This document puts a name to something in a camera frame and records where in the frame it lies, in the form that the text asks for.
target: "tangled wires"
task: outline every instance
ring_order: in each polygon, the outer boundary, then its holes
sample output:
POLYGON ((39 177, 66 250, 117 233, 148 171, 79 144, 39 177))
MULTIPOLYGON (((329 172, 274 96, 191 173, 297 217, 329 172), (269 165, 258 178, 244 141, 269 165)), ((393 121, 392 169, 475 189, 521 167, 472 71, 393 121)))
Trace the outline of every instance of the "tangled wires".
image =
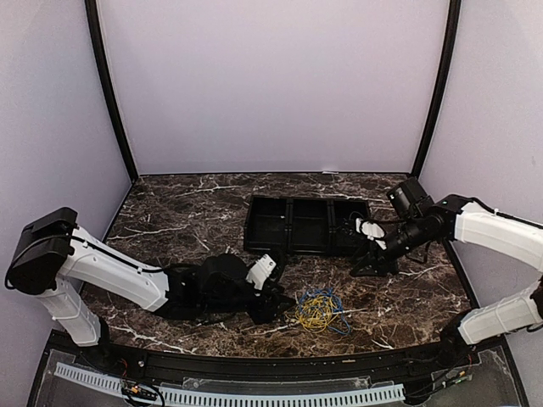
POLYGON ((343 312, 341 298, 333 293, 332 288, 309 290, 299 300, 295 318, 310 332, 318 333, 329 329, 341 335, 349 335, 350 325, 343 312), (338 317, 344 329, 332 326, 338 317))

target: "black tray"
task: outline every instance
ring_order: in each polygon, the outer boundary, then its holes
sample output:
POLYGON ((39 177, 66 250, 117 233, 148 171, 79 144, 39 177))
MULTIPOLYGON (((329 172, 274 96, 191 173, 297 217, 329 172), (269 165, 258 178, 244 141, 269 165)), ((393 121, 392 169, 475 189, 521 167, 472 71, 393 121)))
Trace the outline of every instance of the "black tray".
POLYGON ((342 232, 346 222, 369 216, 367 201, 252 196, 245 221, 244 249, 280 248, 289 254, 351 256, 360 240, 342 232))

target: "white arm segment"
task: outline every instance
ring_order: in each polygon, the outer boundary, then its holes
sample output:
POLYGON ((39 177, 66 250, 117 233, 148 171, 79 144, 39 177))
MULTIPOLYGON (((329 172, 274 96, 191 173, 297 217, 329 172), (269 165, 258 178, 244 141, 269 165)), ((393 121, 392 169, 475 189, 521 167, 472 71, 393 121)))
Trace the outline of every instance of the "white arm segment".
POLYGON ((491 248, 543 272, 543 229, 494 215, 475 202, 462 211, 456 217, 456 240, 491 248))
MULTIPOLYGON (((456 217, 455 239, 491 248, 543 271, 543 229, 492 214, 475 202, 462 210, 456 217)), ((520 293, 468 313, 458 328, 466 344, 542 323, 530 298, 539 285, 535 282, 520 293)))
POLYGON ((70 334, 78 346, 98 345, 100 321, 83 303, 68 280, 55 279, 57 287, 37 295, 36 298, 48 309, 54 321, 70 334))
POLYGON ((92 237, 82 227, 74 229, 72 236, 74 238, 71 239, 70 246, 75 252, 68 256, 59 271, 59 276, 90 282, 151 312, 156 311, 168 300, 166 298, 169 289, 168 276, 163 272, 145 272, 159 270, 159 267, 145 265, 113 250, 92 237))

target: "brown marble surface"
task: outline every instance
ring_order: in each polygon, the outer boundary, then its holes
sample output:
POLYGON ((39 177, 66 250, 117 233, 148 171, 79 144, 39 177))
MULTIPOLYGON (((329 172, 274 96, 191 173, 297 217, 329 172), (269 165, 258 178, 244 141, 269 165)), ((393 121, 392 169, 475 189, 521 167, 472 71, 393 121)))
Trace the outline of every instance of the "brown marble surface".
MULTIPOLYGON (((225 252, 249 264, 259 258, 243 251, 251 194, 363 198, 374 217, 387 219, 395 213, 384 194, 404 179, 382 174, 144 176, 132 189, 107 243, 153 265, 201 263, 225 252)), ((311 287, 333 287, 352 326, 345 337, 306 332, 287 318, 254 326, 245 314, 210 326, 167 321, 90 284, 82 297, 108 322, 115 343, 259 358, 353 354, 434 342, 454 314, 469 308, 456 272, 437 243, 426 265, 402 259, 397 276, 353 278, 349 270, 347 259, 292 256, 281 280, 286 294, 297 298, 311 287)))

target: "white wall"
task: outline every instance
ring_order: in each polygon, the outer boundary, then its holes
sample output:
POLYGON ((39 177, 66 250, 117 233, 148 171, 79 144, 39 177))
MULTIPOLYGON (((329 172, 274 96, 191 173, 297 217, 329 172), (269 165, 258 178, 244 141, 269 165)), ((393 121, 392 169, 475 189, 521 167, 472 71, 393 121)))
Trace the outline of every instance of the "white wall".
POLYGON ((447 0, 105 0, 143 174, 410 171, 447 0))
MULTIPOLYGON (((477 196, 543 223, 543 3, 462 2, 445 99, 422 183, 435 199, 477 196)), ((456 245, 481 305, 515 293, 537 273, 474 246, 456 245)), ((533 406, 543 332, 508 338, 533 406)))
MULTIPOLYGON (((101 237, 129 187, 83 1, 4 0, 0 12, 0 277, 21 229, 61 206, 101 237)), ((0 289, 0 405, 26 404, 52 326, 0 289)))

